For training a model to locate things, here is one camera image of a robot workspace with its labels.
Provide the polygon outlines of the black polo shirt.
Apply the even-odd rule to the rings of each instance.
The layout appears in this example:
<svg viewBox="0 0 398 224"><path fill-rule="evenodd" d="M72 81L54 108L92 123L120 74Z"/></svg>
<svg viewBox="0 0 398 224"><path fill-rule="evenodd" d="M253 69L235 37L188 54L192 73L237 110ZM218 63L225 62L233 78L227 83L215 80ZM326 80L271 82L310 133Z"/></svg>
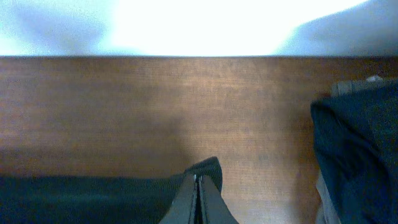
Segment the black polo shirt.
<svg viewBox="0 0 398 224"><path fill-rule="evenodd" d="M1 223L158 223L194 175L222 189L216 157L166 178L2 176Z"/></svg>

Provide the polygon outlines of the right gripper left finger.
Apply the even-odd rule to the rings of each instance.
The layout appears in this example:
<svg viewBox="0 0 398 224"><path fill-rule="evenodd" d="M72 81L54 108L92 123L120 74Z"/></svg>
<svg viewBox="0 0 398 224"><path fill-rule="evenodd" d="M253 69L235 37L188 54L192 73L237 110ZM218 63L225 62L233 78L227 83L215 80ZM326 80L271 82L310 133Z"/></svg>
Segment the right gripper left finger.
<svg viewBox="0 0 398 224"><path fill-rule="evenodd" d="M197 209L198 184L196 175L184 178L172 204L159 224L194 224Z"/></svg>

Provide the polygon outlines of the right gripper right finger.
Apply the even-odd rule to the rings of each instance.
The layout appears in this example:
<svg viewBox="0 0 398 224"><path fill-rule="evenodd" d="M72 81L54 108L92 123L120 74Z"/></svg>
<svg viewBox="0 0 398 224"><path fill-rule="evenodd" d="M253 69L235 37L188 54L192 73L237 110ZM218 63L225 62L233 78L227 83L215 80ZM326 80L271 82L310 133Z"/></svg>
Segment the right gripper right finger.
<svg viewBox="0 0 398 224"><path fill-rule="evenodd" d="M210 177L198 180L197 223L238 224Z"/></svg>

